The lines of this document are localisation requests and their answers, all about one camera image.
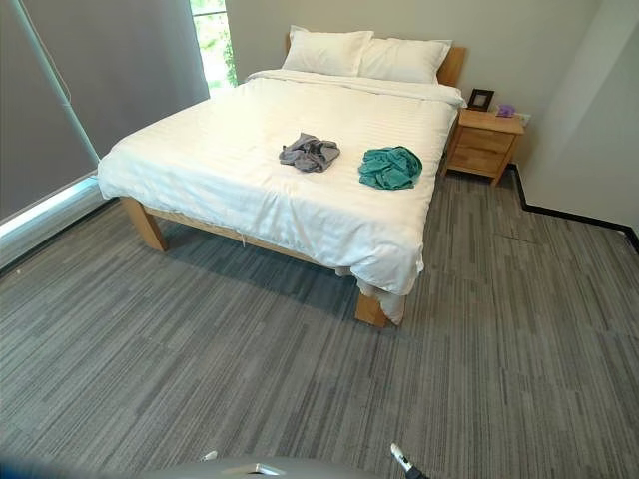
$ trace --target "window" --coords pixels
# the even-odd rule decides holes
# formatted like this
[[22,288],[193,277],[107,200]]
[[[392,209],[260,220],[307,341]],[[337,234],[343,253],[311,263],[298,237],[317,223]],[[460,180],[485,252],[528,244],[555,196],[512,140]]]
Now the window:
[[191,0],[204,75],[211,96],[238,84],[225,0]]

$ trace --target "white duvet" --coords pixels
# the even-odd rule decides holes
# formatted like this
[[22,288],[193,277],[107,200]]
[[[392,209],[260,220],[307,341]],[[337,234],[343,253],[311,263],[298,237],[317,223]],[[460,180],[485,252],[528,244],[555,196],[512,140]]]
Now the white duvet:
[[[422,235],[458,90],[303,72],[260,72],[232,92],[120,141],[98,169],[105,198],[133,197],[301,252],[380,298],[400,322],[423,269]],[[300,132],[337,142],[323,173],[280,164]],[[363,153],[403,145],[421,158],[414,189],[359,183]]]

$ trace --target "nightstand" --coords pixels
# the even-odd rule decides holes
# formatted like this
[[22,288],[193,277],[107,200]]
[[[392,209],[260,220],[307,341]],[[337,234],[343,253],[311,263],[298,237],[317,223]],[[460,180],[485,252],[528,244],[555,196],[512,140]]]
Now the nightstand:
[[492,113],[461,110],[441,173],[458,170],[491,177],[490,185],[494,187],[521,135],[523,127],[516,117],[501,118]]

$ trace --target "roller blind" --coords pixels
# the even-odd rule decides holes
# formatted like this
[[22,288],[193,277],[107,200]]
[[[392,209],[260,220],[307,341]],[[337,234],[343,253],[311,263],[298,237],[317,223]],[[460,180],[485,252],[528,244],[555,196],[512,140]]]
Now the roller blind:
[[[23,189],[2,193],[4,217],[95,166],[45,98],[7,0],[0,1],[2,103],[15,98],[2,109],[2,185]],[[188,0],[22,1],[100,157],[126,135],[209,98]],[[37,146],[26,145],[36,137]]]
[[95,165],[7,0],[0,0],[0,220]]

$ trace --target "black baseboard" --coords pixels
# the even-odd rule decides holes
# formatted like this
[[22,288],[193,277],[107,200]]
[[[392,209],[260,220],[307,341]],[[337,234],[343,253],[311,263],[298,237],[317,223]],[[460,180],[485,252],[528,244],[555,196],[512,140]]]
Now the black baseboard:
[[536,207],[535,205],[529,205],[526,201],[526,195],[523,192],[523,186],[521,185],[521,178],[519,177],[519,169],[516,165],[510,163],[506,167],[508,170],[512,170],[515,173],[515,182],[517,183],[517,192],[519,193],[519,202],[521,208],[525,212],[539,213],[541,215],[549,215],[551,217],[564,218],[565,220],[573,220],[575,222],[588,223],[590,225],[597,225],[598,227],[610,228],[626,234],[628,241],[635,248],[637,254],[639,254],[639,238],[635,231],[628,225],[619,225],[618,223],[606,222],[604,220],[598,220],[596,218],[584,217],[581,215],[575,215],[573,213],[562,212],[560,210],[552,210],[550,208]]
[[54,235],[46,238],[44,241],[42,241],[39,244],[37,244],[36,246],[32,247],[31,249],[29,249],[25,253],[20,254],[18,257],[16,257],[12,261],[9,261],[4,266],[0,267],[0,277],[4,276],[8,272],[12,271],[18,264],[22,263],[23,261],[25,261],[29,257],[33,256],[38,251],[42,250],[45,246],[50,244],[52,241],[54,241],[57,237],[59,237],[64,232],[70,230],[72,227],[74,227],[78,223],[81,223],[84,220],[87,220],[88,218],[95,216],[97,213],[101,212],[103,209],[105,209],[109,205],[112,205],[116,200],[117,200],[117,198],[111,198],[110,200],[106,200],[104,203],[99,205],[94,210],[91,210],[88,213],[86,213],[85,215],[82,215],[81,217],[79,217],[74,222],[72,222],[69,225],[66,225],[65,227],[63,227],[61,230],[59,230]]

